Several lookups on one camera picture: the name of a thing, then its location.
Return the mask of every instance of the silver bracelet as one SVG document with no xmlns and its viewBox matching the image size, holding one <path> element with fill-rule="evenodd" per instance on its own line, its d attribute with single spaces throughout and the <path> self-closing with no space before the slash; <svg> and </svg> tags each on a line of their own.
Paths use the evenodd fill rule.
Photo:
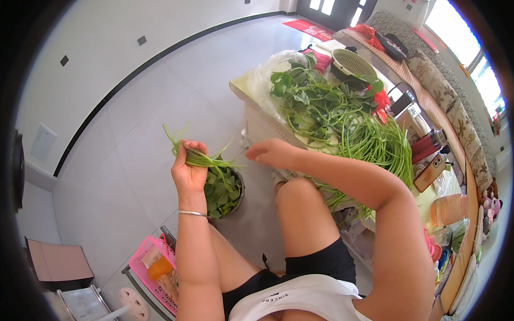
<svg viewBox="0 0 514 321">
<path fill-rule="evenodd" d="M 195 215 L 195 216 L 204 216 L 207 217 L 207 215 L 198 213 L 198 212 L 191 212 L 191 211 L 178 211 L 179 214 L 189 214 L 189 215 Z"/>
</svg>

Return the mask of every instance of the floral cushion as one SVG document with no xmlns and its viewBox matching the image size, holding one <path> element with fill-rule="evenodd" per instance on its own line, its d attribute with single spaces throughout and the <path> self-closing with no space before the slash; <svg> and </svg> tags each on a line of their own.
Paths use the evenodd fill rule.
<svg viewBox="0 0 514 321">
<path fill-rule="evenodd" d="M 468 113 L 464 110 L 460 98 L 450 103 L 446 117 L 448 117 L 453 129 L 455 129 L 466 156 L 468 159 L 473 158 L 481 146 L 480 138 L 478 138 L 476 130 L 469 120 Z"/>
<path fill-rule="evenodd" d="M 414 51 L 407 65 L 423 87 L 435 99 L 439 108 L 446 112 L 449 104 L 457 98 L 457 93 L 439 69 L 420 49 Z"/>
<path fill-rule="evenodd" d="M 476 154 L 470 160 L 471 169 L 475 176 L 475 182 L 477 187 L 480 187 L 480 191 L 485 191 L 492 184 L 491 173 L 489 167 L 485 161 L 485 155 L 482 148 L 476 152 Z"/>
</svg>

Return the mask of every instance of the door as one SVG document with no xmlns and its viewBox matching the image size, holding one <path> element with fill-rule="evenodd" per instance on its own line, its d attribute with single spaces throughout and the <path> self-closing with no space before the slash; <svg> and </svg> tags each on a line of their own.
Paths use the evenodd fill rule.
<svg viewBox="0 0 514 321">
<path fill-rule="evenodd" d="M 365 22 L 377 0 L 299 0 L 296 13 L 338 31 Z"/>
</svg>

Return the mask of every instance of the brown chair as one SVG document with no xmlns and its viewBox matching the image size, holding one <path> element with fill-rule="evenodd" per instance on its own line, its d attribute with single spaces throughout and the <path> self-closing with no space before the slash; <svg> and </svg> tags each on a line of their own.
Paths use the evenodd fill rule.
<svg viewBox="0 0 514 321">
<path fill-rule="evenodd" d="M 25 238 L 35 275 L 52 292 L 89 287 L 95 277 L 81 246 L 43 243 Z"/>
</svg>

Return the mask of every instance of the phone case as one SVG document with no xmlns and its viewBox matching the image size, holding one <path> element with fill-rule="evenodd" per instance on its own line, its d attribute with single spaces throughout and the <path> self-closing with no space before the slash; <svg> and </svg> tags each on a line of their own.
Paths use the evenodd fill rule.
<svg viewBox="0 0 514 321">
<path fill-rule="evenodd" d="M 437 155 L 434 159 L 428 164 L 427 168 L 419 174 L 418 177 L 414 180 L 414 186 L 418 189 L 420 193 L 423 193 L 430 184 L 435 181 L 435 179 L 441 175 L 441 173 L 445 170 L 446 163 L 441 157 L 441 155 Z"/>
</svg>

